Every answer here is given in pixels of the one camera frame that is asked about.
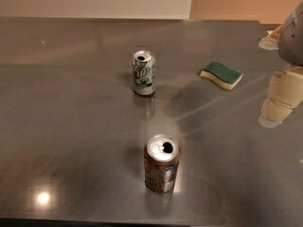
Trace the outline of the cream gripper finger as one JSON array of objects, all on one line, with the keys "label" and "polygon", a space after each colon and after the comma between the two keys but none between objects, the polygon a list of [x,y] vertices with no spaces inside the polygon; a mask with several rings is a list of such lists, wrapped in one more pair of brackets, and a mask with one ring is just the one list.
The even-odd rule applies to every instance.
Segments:
[{"label": "cream gripper finger", "polygon": [[291,67],[283,72],[275,71],[271,77],[267,98],[258,119],[264,128],[280,125],[303,101],[303,68]]},{"label": "cream gripper finger", "polygon": [[260,40],[258,46],[265,50],[278,50],[278,41],[282,26],[278,26],[271,31],[266,37]]}]

